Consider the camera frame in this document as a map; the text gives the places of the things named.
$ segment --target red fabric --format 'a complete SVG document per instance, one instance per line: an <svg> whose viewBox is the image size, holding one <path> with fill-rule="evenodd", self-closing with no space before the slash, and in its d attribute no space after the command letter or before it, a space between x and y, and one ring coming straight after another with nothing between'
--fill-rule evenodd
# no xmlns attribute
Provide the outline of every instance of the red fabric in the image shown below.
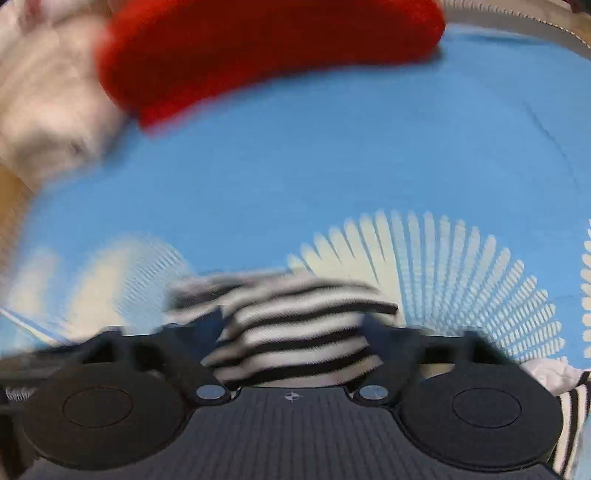
<svg viewBox="0 0 591 480"><path fill-rule="evenodd" d="M129 0L97 50L99 78L143 126L273 76L427 57L434 0Z"/></svg>

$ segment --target white fan print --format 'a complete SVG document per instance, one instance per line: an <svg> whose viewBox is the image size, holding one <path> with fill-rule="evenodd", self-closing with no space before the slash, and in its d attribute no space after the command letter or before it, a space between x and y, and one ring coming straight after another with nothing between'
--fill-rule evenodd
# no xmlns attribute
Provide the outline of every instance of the white fan print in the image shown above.
<svg viewBox="0 0 591 480"><path fill-rule="evenodd" d="M585 281L581 284L581 290L584 293L582 304L585 310L582 322L586 327L591 327L591 228L587 229L587 236L589 239L584 243L585 253L583 254L585 268L581 270L581 278ZM591 342L591 329L583 332L583 340ZM591 346L585 348L583 355L585 358L591 358Z"/></svg>
<svg viewBox="0 0 591 480"><path fill-rule="evenodd" d="M463 220L452 225L430 212L422 219L412 212L365 215L359 225L347 220L342 230L330 229L328 238L316 235L314 247L303 245L301 257L291 255L288 263L293 271L378 287L398 303L403 325L442 335L478 328L517 361L554 355L566 343L555 305L525 275L524 263Z"/></svg>

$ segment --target red object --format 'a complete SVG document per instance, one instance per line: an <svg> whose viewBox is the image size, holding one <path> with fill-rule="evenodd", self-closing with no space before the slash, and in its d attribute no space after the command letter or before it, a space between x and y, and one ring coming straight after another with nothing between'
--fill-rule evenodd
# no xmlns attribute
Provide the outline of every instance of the red object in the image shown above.
<svg viewBox="0 0 591 480"><path fill-rule="evenodd" d="M434 0L129 0L97 50L111 98L143 126L273 76L429 56Z"/></svg>

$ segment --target silver screw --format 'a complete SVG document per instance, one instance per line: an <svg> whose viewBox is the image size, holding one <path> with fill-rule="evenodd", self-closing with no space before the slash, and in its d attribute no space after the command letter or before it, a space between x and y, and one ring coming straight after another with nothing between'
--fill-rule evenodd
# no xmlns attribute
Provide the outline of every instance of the silver screw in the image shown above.
<svg viewBox="0 0 591 480"><path fill-rule="evenodd" d="M217 400L225 395L226 389L221 385L204 385L199 387L195 393L204 400Z"/></svg>
<svg viewBox="0 0 591 480"><path fill-rule="evenodd" d="M359 390L359 395L365 400L383 400L388 396L388 389L379 385L365 385Z"/></svg>

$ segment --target blue fabric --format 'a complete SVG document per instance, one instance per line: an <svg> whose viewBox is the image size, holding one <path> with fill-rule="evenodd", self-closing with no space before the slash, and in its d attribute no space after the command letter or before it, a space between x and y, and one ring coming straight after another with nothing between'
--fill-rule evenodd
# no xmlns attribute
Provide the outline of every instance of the blue fabric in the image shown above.
<svg viewBox="0 0 591 480"><path fill-rule="evenodd" d="M590 240L591 63L529 38L454 31L441 50L430 64L269 82L196 107L154 137L130 128L107 168L53 186L33 207L15 282L38 264L40 252L57 265L34 321L82 322L80 309L71 307L80 285L92 289L89 279L105 273L91 272L98 264L117 264L117 252L135 249L122 274L124 299L115 299L112 310L149 330L163 321L161 290L178 275L285 268L289 254L303 257L300 247L315 233L329 239L331 227L346 230L346 219L394 210L406 232L408 255L397 251L397 258L408 257L408 264L394 269L409 323L436 319L445 331L470 323L462 308L471 305L472 287L484 288L476 269L462 286L469 254L455 265L453 241L450 260L438 267L447 269L443 284L427 268L423 222L433 218L439 232L449 218L452 237L455 228L466 231L462 251L478 234L480 258L493 235L494 258L510 252L505 284L512 285L513 266L519 279L511 288L535 277L536 291L547 294L554 323L526 350L562 338L566 344L554 353L588 366L580 285ZM422 240L413 251L417 220ZM436 265L443 237L436 237ZM150 256L156 265L146 266ZM154 276L159 283L144 281ZM452 283L465 299L446 299ZM145 284L156 286L147 293ZM436 287L443 307L431 301ZM525 302L506 297L499 306L497 297L502 284L482 312L490 307L491 318L502 322L503 307L522 308L512 328L527 328ZM18 299L9 306L18 311ZM493 329L500 336L501 327ZM0 341L7 344L5 331Z"/></svg>

